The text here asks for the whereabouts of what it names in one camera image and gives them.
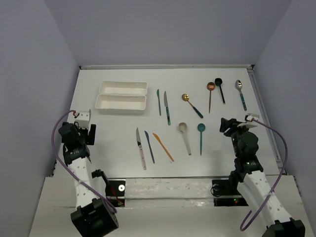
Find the teal plastic spoon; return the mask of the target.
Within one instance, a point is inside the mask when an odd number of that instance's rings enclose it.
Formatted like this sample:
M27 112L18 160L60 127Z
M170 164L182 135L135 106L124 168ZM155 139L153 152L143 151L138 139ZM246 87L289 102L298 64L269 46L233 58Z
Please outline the teal plastic spoon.
M202 134L205 131L205 124L204 123L199 123L197 126L197 129L200 133L200 139L199 139L199 153L202 156Z

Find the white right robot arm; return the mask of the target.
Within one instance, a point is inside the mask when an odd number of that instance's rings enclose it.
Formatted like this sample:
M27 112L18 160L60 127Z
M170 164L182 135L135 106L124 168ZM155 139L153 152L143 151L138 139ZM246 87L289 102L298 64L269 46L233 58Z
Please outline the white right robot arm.
M235 169L229 175L227 187L231 193L240 193L250 207L239 229L245 231L256 218L260 218L265 227L265 237L303 237L306 233L303 222L295 220L275 194L280 178L277 177L270 186L256 156L259 139L249 130L259 124L252 114L247 114L244 122L221 118L220 132L231 139L236 157Z

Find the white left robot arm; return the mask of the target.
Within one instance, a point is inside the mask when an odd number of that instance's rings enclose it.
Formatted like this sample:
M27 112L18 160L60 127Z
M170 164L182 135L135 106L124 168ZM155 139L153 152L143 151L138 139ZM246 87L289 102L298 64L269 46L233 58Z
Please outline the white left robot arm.
M96 125L81 127L77 121L63 122L64 165L75 179L76 205L71 222L82 237L104 237L119 227L114 206L106 199L109 181L100 169L94 169L89 146L95 143Z

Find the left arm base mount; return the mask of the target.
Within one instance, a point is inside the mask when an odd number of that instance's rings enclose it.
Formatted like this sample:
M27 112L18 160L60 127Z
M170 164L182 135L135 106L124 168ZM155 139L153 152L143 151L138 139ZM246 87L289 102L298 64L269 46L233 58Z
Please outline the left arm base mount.
M114 207L125 207L125 179L109 179L106 185L106 197Z

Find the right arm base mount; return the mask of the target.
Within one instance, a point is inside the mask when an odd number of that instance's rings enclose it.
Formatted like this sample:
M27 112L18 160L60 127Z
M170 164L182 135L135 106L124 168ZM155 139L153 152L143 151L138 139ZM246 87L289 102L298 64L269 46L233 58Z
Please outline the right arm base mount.
M215 207L248 206L246 200L228 179L213 179L210 193Z

